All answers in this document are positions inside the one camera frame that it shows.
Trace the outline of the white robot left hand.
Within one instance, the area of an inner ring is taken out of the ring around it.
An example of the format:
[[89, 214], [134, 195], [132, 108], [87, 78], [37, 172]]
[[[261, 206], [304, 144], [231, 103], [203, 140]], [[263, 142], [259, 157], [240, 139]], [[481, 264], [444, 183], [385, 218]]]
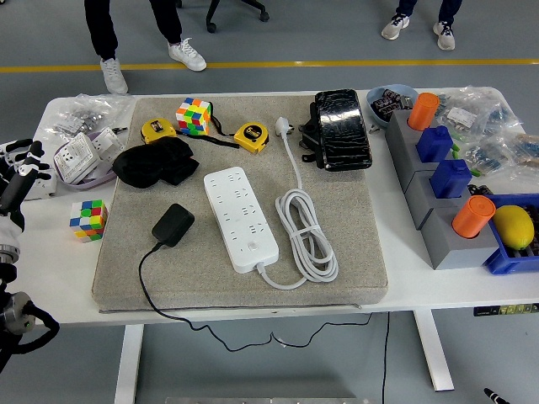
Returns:
[[19, 249], [24, 231], [21, 204], [37, 179], [50, 179], [42, 143], [23, 139], [1, 144], [1, 247]]

